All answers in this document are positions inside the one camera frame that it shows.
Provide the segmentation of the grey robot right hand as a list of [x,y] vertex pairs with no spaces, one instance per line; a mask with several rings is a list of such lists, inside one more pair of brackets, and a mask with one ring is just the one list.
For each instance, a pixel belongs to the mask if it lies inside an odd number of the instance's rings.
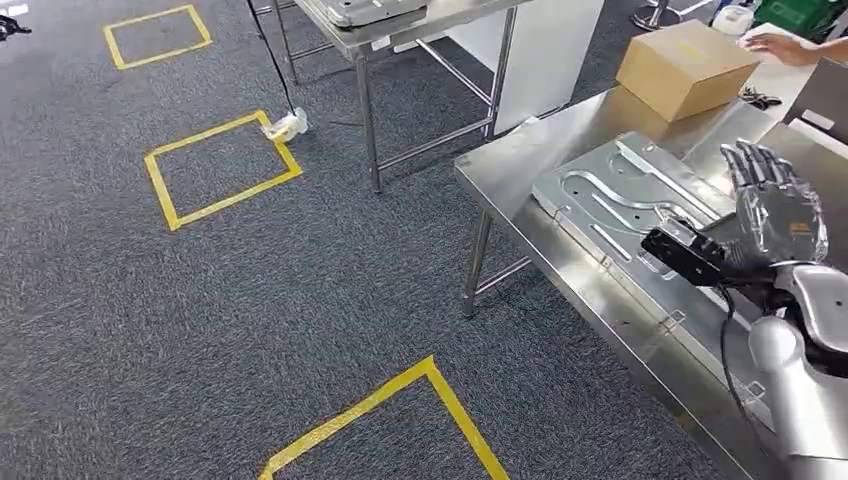
[[730,284],[775,278],[781,265],[825,259],[827,228],[819,195],[791,162],[743,139],[723,144],[736,199],[740,234],[726,244]]

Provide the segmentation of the person's hand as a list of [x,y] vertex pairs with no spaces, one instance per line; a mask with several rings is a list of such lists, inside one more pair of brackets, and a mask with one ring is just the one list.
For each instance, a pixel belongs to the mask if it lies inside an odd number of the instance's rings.
[[805,48],[799,41],[786,35],[761,33],[743,41],[748,50],[774,56],[785,65],[801,67],[818,61],[818,51]]

